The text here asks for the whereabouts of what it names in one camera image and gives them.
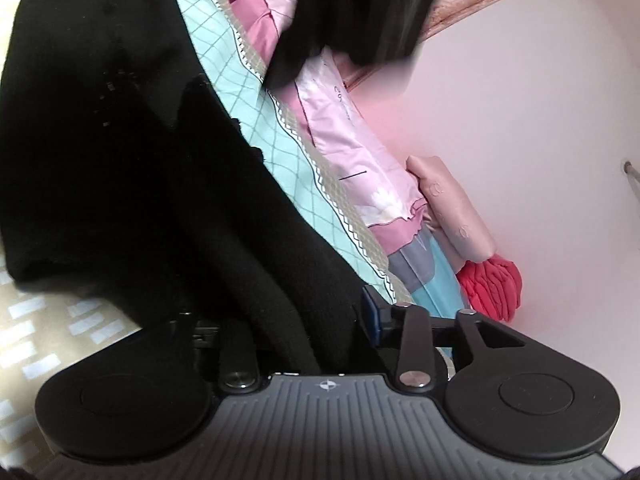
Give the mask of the pink purple pillow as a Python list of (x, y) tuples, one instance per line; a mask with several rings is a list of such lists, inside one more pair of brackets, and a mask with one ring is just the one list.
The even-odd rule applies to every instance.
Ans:
[[(229, 0), (248, 41), (269, 62), (291, 23), (295, 0)], [(307, 60), (294, 84), (278, 93), (302, 133), (330, 163), (366, 226), (391, 255), (430, 249), (422, 222), (426, 200), (416, 180), (371, 131), (350, 98), (332, 52)]]

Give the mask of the peach folded cloth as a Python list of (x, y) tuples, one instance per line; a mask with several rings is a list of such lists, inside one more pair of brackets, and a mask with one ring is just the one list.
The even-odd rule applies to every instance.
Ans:
[(462, 260), (481, 263), (495, 255), (495, 239), (468, 194), (439, 157), (409, 156), (407, 169), (418, 179), (439, 227)]

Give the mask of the black pants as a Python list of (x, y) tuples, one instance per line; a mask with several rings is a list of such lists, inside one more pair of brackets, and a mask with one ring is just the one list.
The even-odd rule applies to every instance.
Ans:
[(390, 364), (363, 280), (242, 137), (176, 0), (21, 0), (1, 238), (18, 286), (94, 292), (144, 327), (189, 312), (270, 373)]

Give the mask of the dark hanging clothes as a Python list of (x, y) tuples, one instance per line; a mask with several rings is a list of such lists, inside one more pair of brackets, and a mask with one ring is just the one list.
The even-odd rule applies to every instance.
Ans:
[(404, 62), (413, 54), (435, 0), (297, 0), (294, 18), (268, 62), (262, 85), (280, 90), (323, 49), (357, 66)]

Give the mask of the red knitted cloth right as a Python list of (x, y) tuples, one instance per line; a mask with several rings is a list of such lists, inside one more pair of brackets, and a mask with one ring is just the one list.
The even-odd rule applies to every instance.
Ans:
[(523, 280), (514, 262), (494, 255), (468, 261), (457, 273), (470, 306), (496, 321), (510, 322), (521, 307)]

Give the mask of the zigzag patterned bed sheet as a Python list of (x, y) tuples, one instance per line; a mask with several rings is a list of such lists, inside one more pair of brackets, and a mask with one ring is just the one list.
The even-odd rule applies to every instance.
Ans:
[[(228, 114), (245, 139), (240, 122)], [(141, 326), (164, 330), (167, 324)], [(43, 478), (147, 479), (160, 474), (166, 479), (257, 479), (274, 474), (372, 479), (398, 474), (388, 448), (373, 440), (371, 414), (349, 389), (323, 393), (318, 386), (323, 375), (268, 372), (272, 379), (264, 394), (229, 396), (214, 405), (209, 388), (196, 384), (192, 373), (170, 356), (174, 347), (167, 341), (165, 349), (146, 358), (157, 382), (134, 413), (134, 426), (118, 421), (124, 411), (117, 404), (118, 389), (99, 387), (104, 413), (79, 431), (79, 450), (56, 456), (43, 469)], [(376, 379), (383, 373), (334, 375)]]

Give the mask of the blue grey striped pillow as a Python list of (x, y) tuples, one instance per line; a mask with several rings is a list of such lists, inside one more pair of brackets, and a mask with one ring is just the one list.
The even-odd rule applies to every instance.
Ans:
[(414, 303), (438, 318), (455, 318), (468, 302), (438, 241), (427, 228), (388, 256), (390, 270), (408, 289)]

